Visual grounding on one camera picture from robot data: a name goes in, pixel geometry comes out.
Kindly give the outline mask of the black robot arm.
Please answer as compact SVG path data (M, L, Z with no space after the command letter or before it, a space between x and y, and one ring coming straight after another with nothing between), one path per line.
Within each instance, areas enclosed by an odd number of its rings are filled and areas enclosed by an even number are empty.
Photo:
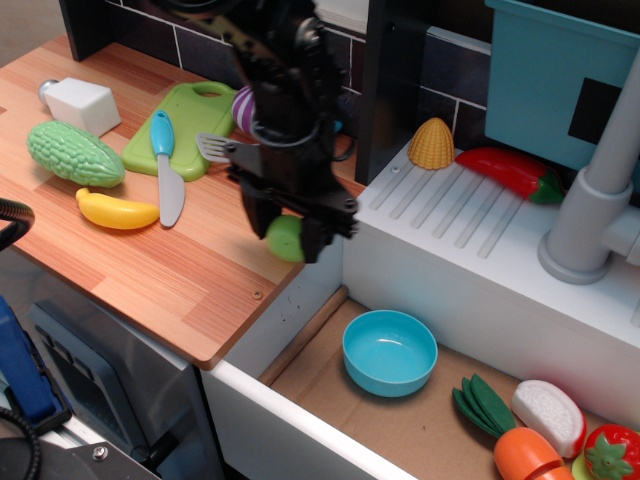
M284 209L301 217L302 260L356 231L358 203L333 173L344 72L311 1L162 1L160 7L229 44L255 113L254 144L228 142L229 176L254 233L266 238Z

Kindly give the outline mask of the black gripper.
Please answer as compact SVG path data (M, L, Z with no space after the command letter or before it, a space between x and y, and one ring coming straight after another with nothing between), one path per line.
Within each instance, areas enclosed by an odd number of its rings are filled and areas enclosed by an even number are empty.
M329 119L293 143L274 143L257 133L256 144L227 147L230 175L240 184L253 232L264 239L284 208L302 215L301 248L307 264L318 261L336 234L350 238L356 232L358 203L332 171L334 162L348 157L334 156L336 135L336 121Z

